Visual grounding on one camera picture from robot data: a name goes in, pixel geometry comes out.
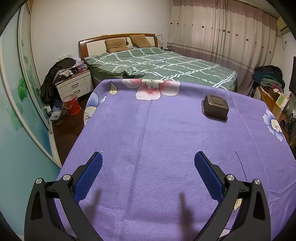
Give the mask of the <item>white nightstand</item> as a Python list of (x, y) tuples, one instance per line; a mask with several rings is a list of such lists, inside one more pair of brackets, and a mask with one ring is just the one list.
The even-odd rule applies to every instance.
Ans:
[(91, 73), (84, 69), (73, 77), (60, 81), (56, 84), (61, 100), (69, 95), (75, 94), (77, 97), (84, 96), (93, 91)]

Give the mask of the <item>sliding wardrobe door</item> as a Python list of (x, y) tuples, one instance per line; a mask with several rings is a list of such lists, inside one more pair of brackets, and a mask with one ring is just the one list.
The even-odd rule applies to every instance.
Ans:
[(15, 229), (23, 225), (34, 180), (54, 180), (61, 168), (40, 98), (30, 20), (24, 4), (1, 35), (1, 213)]

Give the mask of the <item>wooden headboard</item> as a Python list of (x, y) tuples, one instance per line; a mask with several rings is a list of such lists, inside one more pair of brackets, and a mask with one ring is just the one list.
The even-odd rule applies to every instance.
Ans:
[(78, 43), (80, 57), (84, 59), (89, 56), (107, 53), (107, 48), (104, 41), (109, 39), (123, 38), (125, 40), (126, 46), (131, 48), (133, 46), (132, 41), (130, 40), (131, 35), (140, 35), (140, 33), (102, 35), (99, 37), (81, 40)]

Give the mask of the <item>red bucket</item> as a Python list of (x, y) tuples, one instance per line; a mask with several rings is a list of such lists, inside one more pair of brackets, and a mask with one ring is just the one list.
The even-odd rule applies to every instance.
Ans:
[(73, 116), (81, 112), (81, 107), (78, 103), (78, 96), (76, 94), (66, 96), (63, 99), (63, 106), (69, 116)]

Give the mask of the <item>pink striped curtain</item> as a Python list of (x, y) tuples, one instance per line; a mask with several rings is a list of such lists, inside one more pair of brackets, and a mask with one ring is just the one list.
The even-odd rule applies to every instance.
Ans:
[(270, 65), (277, 19), (241, 1), (173, 1), (168, 47), (183, 56), (214, 62), (237, 73), (248, 94), (255, 68)]

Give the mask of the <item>dark clothes pile on nightstand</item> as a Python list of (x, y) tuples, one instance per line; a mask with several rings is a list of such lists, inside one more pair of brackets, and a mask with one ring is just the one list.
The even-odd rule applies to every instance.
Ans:
[(84, 62), (76, 61), (73, 58), (68, 57), (56, 62), (49, 70), (41, 86), (43, 104), (52, 108), (57, 101), (62, 102), (56, 84), (73, 77), (84, 69), (86, 69)]

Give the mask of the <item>wooden desk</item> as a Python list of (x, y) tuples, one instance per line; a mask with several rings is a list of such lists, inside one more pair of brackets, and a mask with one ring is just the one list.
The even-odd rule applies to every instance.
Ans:
[(285, 113), (275, 104), (275, 100), (270, 97), (261, 87), (257, 87), (256, 90), (259, 91), (261, 95), (261, 100), (265, 102), (268, 109), (271, 111), (271, 113), (275, 116), (275, 119), (279, 122), (281, 129), (283, 130), (283, 135), (286, 138), (286, 141), (289, 143), (290, 138), (288, 135), (288, 118), (285, 115)]

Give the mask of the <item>right brown pillow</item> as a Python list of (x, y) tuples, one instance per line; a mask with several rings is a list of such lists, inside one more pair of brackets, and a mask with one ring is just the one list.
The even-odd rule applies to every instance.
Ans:
[(151, 43), (145, 37), (144, 34), (140, 35), (130, 35), (129, 36), (132, 44), (138, 48), (150, 48), (152, 47)]

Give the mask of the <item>green framed picture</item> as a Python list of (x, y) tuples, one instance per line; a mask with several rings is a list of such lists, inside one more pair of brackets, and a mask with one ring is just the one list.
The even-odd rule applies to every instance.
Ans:
[(276, 100), (275, 104), (279, 109), (284, 109), (285, 106), (287, 105), (288, 102), (288, 98), (286, 97), (286, 95), (284, 93), (281, 93), (278, 97), (278, 99)]

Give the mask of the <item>brown plastic tray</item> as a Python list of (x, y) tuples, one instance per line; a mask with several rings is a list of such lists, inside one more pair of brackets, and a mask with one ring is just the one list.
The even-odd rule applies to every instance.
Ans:
[(227, 121), (229, 106), (224, 98), (207, 94), (202, 101), (202, 113), (210, 118)]

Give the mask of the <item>left brown pillow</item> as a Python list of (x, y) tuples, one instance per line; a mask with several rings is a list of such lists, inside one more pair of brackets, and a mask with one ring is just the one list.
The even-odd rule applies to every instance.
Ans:
[(109, 53), (116, 53), (129, 50), (126, 45), (125, 38), (107, 39), (104, 41), (106, 50)]

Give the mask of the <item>clothes pile on desk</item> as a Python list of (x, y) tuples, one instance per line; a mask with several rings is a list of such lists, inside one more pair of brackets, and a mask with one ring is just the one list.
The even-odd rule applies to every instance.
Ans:
[(252, 74), (252, 80), (257, 85), (266, 88), (276, 85), (280, 92), (283, 92), (285, 87), (281, 69), (273, 65), (265, 65), (255, 68), (254, 73)]

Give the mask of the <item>air conditioner unit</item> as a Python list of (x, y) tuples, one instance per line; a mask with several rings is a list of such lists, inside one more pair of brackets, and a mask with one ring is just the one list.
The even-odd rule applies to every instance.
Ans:
[(277, 20), (277, 36), (281, 38), (288, 32), (290, 32), (290, 30), (287, 24), (284, 22), (283, 18), (280, 16)]

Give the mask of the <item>black television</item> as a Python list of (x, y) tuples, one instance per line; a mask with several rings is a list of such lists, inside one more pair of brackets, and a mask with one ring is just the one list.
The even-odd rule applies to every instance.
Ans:
[(289, 91), (296, 96), (296, 56), (293, 57), (292, 75), (289, 84)]

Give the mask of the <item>purple floral tablecloth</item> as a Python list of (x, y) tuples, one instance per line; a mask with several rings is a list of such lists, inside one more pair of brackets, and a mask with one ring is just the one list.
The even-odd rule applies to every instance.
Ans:
[[(137, 96), (122, 80), (95, 89), (100, 104), (71, 149), (60, 175), (94, 152), (102, 168), (80, 207), (104, 240), (192, 240), (217, 206), (194, 166), (202, 151), (238, 180), (259, 179), (276, 237), (295, 210), (295, 159), (262, 101), (181, 83), (157, 100)], [(224, 98), (227, 121), (202, 113), (207, 94)]]

